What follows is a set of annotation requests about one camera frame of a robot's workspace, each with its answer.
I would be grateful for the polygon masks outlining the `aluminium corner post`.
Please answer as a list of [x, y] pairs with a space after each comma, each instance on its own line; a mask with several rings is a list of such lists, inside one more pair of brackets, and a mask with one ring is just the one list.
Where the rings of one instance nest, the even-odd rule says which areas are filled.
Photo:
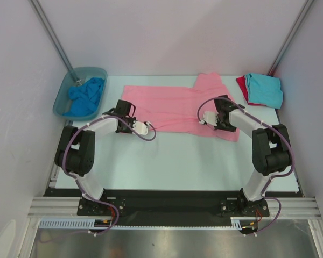
[[38, 0], [28, 0], [29, 4], [33, 8], [36, 16], [38, 17], [43, 29], [45, 30], [47, 36], [49, 37], [54, 49], [56, 50], [59, 58], [61, 59], [62, 63], [64, 64], [65, 68], [69, 71], [73, 69], [71, 62], [57, 36], [55, 30], [49, 21], [40, 1]]
[[308, 14], [310, 13], [311, 8], [314, 6], [316, 3], [316, 0], [306, 0], [304, 4], [302, 5], [299, 13], [297, 14], [297, 17], [292, 24], [290, 31], [288, 32], [285, 40], [283, 41], [283, 44], [278, 51], [269, 71], [268, 71], [268, 76], [274, 76], [278, 67], [280, 66], [283, 57], [285, 56], [286, 52], [290, 48], [291, 44], [293, 43], [296, 35], [298, 34], [301, 26], [305, 22]]

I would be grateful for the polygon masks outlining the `right aluminium corner post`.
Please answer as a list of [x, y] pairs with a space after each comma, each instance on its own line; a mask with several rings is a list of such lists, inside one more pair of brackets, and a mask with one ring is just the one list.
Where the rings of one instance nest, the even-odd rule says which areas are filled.
[[314, 6], [316, 3], [316, 0], [306, 0], [304, 4], [302, 5], [299, 13], [297, 14], [297, 17], [292, 24], [290, 31], [288, 32], [285, 40], [283, 41], [283, 44], [278, 51], [269, 71], [268, 71], [268, 76], [274, 76], [278, 67], [280, 66], [283, 57], [285, 56], [286, 52], [290, 48], [291, 44], [293, 43], [296, 35], [298, 34], [301, 26], [305, 22], [308, 14], [310, 13], [311, 8]]

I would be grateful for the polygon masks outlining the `translucent blue plastic bin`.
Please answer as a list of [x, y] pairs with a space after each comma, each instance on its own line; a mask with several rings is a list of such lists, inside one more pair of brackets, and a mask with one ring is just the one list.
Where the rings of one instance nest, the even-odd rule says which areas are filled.
[[[84, 84], [85, 82], [87, 82], [89, 79], [93, 77], [99, 77], [105, 80], [103, 93], [97, 110], [93, 114], [84, 116], [84, 117], [64, 116], [63, 113], [69, 111], [72, 104], [72, 101], [68, 98], [68, 90], [71, 87], [81, 86], [82, 84]], [[56, 116], [59, 116], [61, 118], [64, 118], [70, 121], [88, 121], [88, 120], [94, 119], [98, 115], [102, 104], [107, 78], [108, 78], [107, 72], [104, 69], [98, 68], [98, 67], [78, 67], [69, 71], [65, 75], [61, 83], [59, 92], [57, 94], [57, 97], [53, 105], [53, 113]]]

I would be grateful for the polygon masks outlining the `aluminium front rail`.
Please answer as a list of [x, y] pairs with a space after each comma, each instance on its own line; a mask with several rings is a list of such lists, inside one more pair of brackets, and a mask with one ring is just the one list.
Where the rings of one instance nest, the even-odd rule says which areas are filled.
[[[28, 216], [33, 217], [88, 217], [78, 216], [78, 204], [81, 197], [36, 197], [33, 199]], [[125, 199], [125, 208], [120, 214], [128, 217], [138, 213], [157, 214], [201, 214], [221, 216], [219, 198], [142, 198]], [[321, 214], [314, 198], [280, 198], [266, 200], [271, 218], [280, 219], [320, 219]]]

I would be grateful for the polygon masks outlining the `pink t shirt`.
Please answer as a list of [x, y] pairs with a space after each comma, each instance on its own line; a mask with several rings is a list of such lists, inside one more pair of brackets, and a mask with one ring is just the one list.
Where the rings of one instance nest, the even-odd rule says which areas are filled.
[[158, 132], [188, 133], [201, 137], [219, 137], [237, 141], [239, 130], [227, 132], [201, 125], [198, 116], [205, 111], [215, 111], [213, 101], [200, 105], [213, 97], [227, 95], [232, 98], [227, 87], [217, 73], [200, 74], [192, 88], [125, 85], [121, 98], [135, 105], [135, 117], [149, 121]]

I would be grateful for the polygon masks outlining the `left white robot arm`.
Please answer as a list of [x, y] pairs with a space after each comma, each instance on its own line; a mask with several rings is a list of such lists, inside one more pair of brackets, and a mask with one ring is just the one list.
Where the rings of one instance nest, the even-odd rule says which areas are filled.
[[132, 103], [120, 99], [101, 117], [82, 127], [67, 125], [62, 130], [54, 162], [90, 200], [89, 208], [95, 214], [104, 214], [108, 208], [108, 201], [102, 198], [104, 188], [92, 172], [96, 140], [109, 133], [132, 133], [135, 111]]

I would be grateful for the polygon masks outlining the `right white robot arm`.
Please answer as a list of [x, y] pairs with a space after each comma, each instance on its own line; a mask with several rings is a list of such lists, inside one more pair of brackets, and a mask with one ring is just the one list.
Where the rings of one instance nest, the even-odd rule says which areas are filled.
[[241, 130], [252, 139], [254, 171], [240, 190], [238, 211], [249, 216], [256, 211], [273, 179], [287, 177], [294, 171], [294, 153], [286, 126], [270, 126], [234, 103], [227, 95], [214, 99], [218, 112], [216, 129]]

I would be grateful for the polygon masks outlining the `folded red t shirt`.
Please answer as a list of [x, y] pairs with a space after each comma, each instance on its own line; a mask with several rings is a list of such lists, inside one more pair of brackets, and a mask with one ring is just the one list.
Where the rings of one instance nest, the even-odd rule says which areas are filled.
[[247, 102], [248, 105], [264, 106], [263, 104], [256, 104], [256, 103], [249, 102], [245, 76], [238, 77], [236, 79], [236, 82], [237, 82], [238, 86], [240, 87], [240, 89], [242, 91], [242, 94], [243, 94], [243, 97], [244, 97], [244, 99], [245, 99], [245, 101]]

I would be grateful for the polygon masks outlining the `left aluminium corner post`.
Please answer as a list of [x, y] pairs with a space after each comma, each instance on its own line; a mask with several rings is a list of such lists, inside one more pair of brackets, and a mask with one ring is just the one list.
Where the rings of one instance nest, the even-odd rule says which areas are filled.
[[38, 17], [43, 29], [45, 30], [47, 36], [49, 37], [54, 49], [56, 50], [59, 58], [61, 59], [62, 63], [64, 64], [65, 68], [69, 71], [73, 69], [71, 62], [57, 36], [55, 30], [49, 21], [40, 1], [38, 0], [28, 0], [29, 4], [33, 8], [36, 16]]

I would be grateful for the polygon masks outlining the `crumpled blue t shirt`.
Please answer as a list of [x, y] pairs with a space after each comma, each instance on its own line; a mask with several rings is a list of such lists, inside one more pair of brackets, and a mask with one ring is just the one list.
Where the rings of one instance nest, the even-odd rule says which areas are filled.
[[84, 117], [93, 114], [99, 106], [104, 83], [104, 79], [93, 77], [79, 87], [71, 87], [68, 90], [68, 98], [72, 101], [71, 108], [63, 115]]

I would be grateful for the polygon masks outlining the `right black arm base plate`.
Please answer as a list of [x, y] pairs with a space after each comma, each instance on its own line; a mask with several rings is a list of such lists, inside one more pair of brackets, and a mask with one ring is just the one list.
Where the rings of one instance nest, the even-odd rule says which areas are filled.
[[224, 199], [220, 201], [222, 217], [269, 217], [267, 201], [262, 198], [254, 202], [240, 199]]

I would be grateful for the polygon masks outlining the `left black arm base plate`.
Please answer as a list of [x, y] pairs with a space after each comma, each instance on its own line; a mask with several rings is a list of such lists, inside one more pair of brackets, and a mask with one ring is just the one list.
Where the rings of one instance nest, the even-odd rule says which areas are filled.
[[[109, 198], [105, 199], [104, 202], [115, 206], [119, 210], [119, 214], [121, 214], [125, 208], [125, 199]], [[114, 211], [115, 210], [110, 206], [99, 204], [81, 197], [78, 204], [77, 215], [89, 217], [110, 216]]]

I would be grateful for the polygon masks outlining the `folded light blue t shirt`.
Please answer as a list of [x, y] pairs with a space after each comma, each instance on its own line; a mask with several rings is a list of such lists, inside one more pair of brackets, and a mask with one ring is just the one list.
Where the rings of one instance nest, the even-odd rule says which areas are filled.
[[284, 95], [279, 78], [267, 75], [248, 73], [245, 75], [248, 102], [280, 109]]

